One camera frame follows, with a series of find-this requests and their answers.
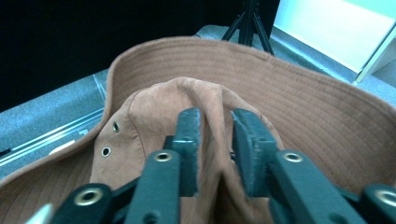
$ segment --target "tripod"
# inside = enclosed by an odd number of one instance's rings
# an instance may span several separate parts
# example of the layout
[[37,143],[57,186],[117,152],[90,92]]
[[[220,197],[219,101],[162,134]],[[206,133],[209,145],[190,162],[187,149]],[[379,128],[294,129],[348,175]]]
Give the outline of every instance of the tripod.
[[238,43],[250,46],[252,45],[254,29],[256,28],[257,34],[259,35],[260,41],[262,42],[262,48],[274,55],[271,48],[268,35],[262,25],[262,19],[259,15],[259,3],[260,0],[245,0],[244,9],[240,15],[233,21],[233,24],[224,34],[222,40],[230,40],[236,29],[239,29]]

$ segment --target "white cabinet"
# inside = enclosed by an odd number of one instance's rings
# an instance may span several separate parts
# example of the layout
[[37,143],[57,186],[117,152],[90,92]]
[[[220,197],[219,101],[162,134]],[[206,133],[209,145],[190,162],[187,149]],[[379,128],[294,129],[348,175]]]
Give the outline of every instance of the white cabinet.
[[[358,74],[396,21],[391,15],[396,13],[396,0],[366,1],[385,5],[373,10],[367,7],[370,4],[357,6],[342,0],[281,0],[275,26]],[[388,13],[378,13],[381,8]]]

